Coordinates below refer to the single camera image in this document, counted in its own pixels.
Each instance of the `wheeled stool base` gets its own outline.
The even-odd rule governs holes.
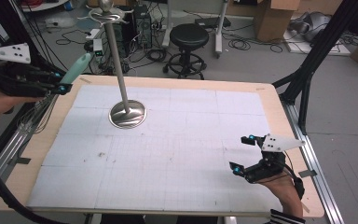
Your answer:
[[[168,73],[168,67],[176,74],[178,74],[178,78],[200,75],[200,79],[204,80],[204,76],[202,74],[202,70],[206,68],[205,61],[196,54],[189,53],[189,58],[186,59],[185,53],[174,54],[167,62],[167,64],[162,68],[163,73]],[[173,62],[176,58],[179,57],[178,62]]]

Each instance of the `teal handle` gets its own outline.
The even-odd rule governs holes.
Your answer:
[[[89,61],[91,59],[91,55],[89,53],[84,54],[79,59],[74,62],[72,67],[68,70],[68,72],[63,76],[60,83],[71,84],[75,81],[75,79],[86,69]]]

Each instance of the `round stool seat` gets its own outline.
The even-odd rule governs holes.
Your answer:
[[[195,23],[177,25],[172,28],[170,40],[179,48],[194,50],[203,47],[209,41],[209,34]]]

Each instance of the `metal bracket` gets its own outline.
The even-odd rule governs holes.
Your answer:
[[[0,60],[15,63],[30,63],[30,49],[27,43],[0,48]]]
[[[301,178],[317,175],[315,170],[305,170],[305,171],[298,172],[298,174],[301,176]]]
[[[261,147],[261,150],[269,152],[283,152],[285,150],[301,147],[304,145],[304,141],[297,140],[292,137],[279,136],[269,133],[266,136],[266,140],[264,140],[264,144]]]

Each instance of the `round metal base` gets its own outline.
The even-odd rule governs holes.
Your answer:
[[[135,128],[144,122],[146,118],[146,107],[138,102],[129,100],[130,113],[126,113],[123,102],[113,106],[109,113],[110,122],[122,129]]]

